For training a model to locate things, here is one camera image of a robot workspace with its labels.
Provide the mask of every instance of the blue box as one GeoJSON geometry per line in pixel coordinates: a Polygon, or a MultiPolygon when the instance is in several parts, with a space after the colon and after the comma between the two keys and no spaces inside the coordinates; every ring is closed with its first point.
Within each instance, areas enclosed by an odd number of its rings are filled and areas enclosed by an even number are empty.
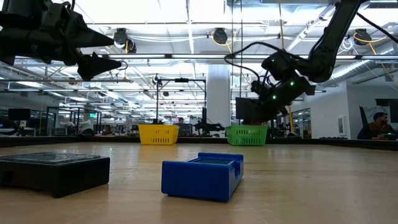
{"type": "Polygon", "coordinates": [[[189,161],[163,161],[162,193],[228,201],[243,177],[243,155],[199,152],[189,161]]]}

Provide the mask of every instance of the ceiling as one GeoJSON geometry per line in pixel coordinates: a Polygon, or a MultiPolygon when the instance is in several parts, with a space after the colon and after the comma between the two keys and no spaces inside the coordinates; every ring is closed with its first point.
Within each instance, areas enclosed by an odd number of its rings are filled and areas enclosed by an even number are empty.
{"type": "MultiPolygon", "coordinates": [[[[86,101],[77,101],[67,98],[70,103],[92,103],[109,106],[104,112],[130,111],[134,116],[145,118],[153,117],[156,92],[152,79],[160,78],[191,78],[205,80],[210,64],[224,64],[220,59],[189,59],[189,55],[225,55],[230,51],[237,51],[253,41],[263,41],[284,47],[289,52],[307,55],[311,47],[323,34],[330,17],[320,21],[319,15],[329,9],[329,0],[282,0],[282,19],[284,39],[279,38],[280,16],[278,1],[260,0],[76,0],[75,11],[83,15],[88,27],[102,34],[113,37],[117,28],[126,28],[127,34],[137,47],[137,54],[185,54],[183,59],[124,59],[129,67],[123,71],[110,71],[98,75],[97,82],[83,83],[77,74],[77,67],[66,67],[62,63],[54,62],[46,65],[35,60],[18,60],[11,70],[2,67],[0,77],[3,79],[48,80],[39,83],[42,86],[27,86],[20,82],[13,82],[7,88],[12,89],[47,89],[47,90],[79,90],[79,91],[49,91],[51,95],[65,102],[65,97],[80,97],[86,101]],[[215,28],[224,28],[228,35],[229,48],[217,45],[211,38],[215,28]],[[66,82],[76,78],[76,82],[66,82]]],[[[396,22],[397,9],[384,7],[381,3],[367,3],[361,8],[361,13],[374,23],[388,29],[391,34],[398,32],[396,22]]],[[[388,38],[371,27],[362,19],[355,17],[348,34],[353,35],[356,29],[367,29],[377,49],[390,42],[388,38]]],[[[117,54],[119,58],[125,54],[123,49],[115,45],[82,49],[85,54],[117,54]]],[[[269,55],[274,51],[264,46],[252,47],[245,51],[245,55],[269,55]]],[[[358,46],[347,40],[340,47],[339,55],[365,54],[372,55],[368,45],[358,46]]],[[[336,67],[355,63],[354,60],[338,60],[336,67]]],[[[261,60],[245,60],[244,66],[250,67],[257,73],[263,74],[261,60]]],[[[256,97],[249,92],[250,83],[254,75],[243,71],[242,82],[239,82],[240,69],[230,68],[231,89],[233,98],[239,96],[239,87],[247,97],[256,97]]],[[[353,82],[366,78],[371,73],[358,74],[351,78],[353,82]]],[[[371,80],[360,85],[370,85],[376,82],[383,83],[382,78],[371,80]]],[[[159,114],[161,116],[189,116],[200,115],[201,103],[204,100],[203,82],[175,83],[170,82],[162,91],[169,91],[169,96],[160,95],[159,114]]]]}

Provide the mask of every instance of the robot workstation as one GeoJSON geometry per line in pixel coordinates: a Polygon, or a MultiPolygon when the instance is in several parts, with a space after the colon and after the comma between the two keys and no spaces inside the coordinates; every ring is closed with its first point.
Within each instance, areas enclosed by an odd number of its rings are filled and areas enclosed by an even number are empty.
{"type": "Polygon", "coordinates": [[[3,0],[1,223],[397,223],[397,12],[3,0]]]}

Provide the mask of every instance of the wall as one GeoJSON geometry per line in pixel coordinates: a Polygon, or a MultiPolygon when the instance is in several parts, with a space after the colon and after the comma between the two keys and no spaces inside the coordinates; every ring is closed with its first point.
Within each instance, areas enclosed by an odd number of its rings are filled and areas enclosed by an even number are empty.
{"type": "Polygon", "coordinates": [[[376,99],[397,99],[398,90],[389,86],[375,87],[375,86],[347,86],[348,92],[348,106],[349,106],[349,126],[351,131],[351,138],[356,139],[359,131],[362,128],[361,113],[359,106],[372,108],[376,106],[376,99]]]}
{"type": "Polygon", "coordinates": [[[326,88],[326,93],[316,93],[306,96],[302,102],[294,102],[293,111],[311,109],[312,138],[346,137],[351,138],[349,130],[349,111],[346,82],[339,83],[338,87],[326,88]],[[338,118],[346,116],[346,136],[338,132],[338,118]]]}
{"type": "Polygon", "coordinates": [[[48,106],[59,106],[59,101],[52,96],[39,96],[36,93],[28,93],[27,97],[19,93],[0,93],[0,109],[29,108],[32,110],[46,111],[48,106]]]}

